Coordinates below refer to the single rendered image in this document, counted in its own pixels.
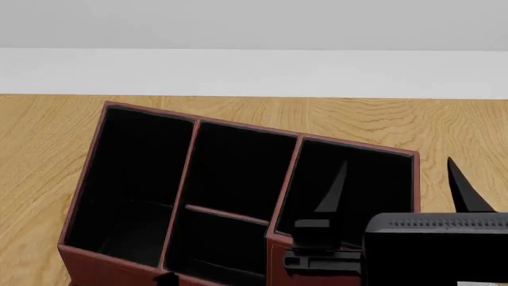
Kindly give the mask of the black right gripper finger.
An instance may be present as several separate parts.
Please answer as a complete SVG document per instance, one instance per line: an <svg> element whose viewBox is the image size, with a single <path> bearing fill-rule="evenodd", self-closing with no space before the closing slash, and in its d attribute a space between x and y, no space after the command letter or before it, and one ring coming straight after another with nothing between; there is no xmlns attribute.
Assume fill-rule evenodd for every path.
<svg viewBox="0 0 508 286"><path fill-rule="evenodd" d="M312 211L297 216L294 221L295 249L339 249L341 244L341 218L338 212L348 162L344 161L331 187Z"/></svg>
<svg viewBox="0 0 508 286"><path fill-rule="evenodd" d="M448 185L457 213L495 213L495 209L473 188L451 157L447 159Z"/></svg>

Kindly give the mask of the dark red compartment caddy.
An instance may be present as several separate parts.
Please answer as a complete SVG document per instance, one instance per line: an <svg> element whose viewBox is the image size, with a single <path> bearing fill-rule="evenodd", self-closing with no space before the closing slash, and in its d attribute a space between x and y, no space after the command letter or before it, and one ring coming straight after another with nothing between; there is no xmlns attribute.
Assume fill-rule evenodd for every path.
<svg viewBox="0 0 508 286"><path fill-rule="evenodd" d="M58 242L69 286L360 286L283 266L344 161L339 250L420 211L418 152L105 102Z"/></svg>

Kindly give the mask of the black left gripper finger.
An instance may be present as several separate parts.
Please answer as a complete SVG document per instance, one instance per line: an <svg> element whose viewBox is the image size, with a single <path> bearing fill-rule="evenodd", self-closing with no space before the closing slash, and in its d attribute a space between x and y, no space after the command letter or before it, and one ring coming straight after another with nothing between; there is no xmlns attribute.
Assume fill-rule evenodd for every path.
<svg viewBox="0 0 508 286"><path fill-rule="evenodd" d="M156 286L177 286L177 275L173 272L166 272L154 278Z"/></svg>

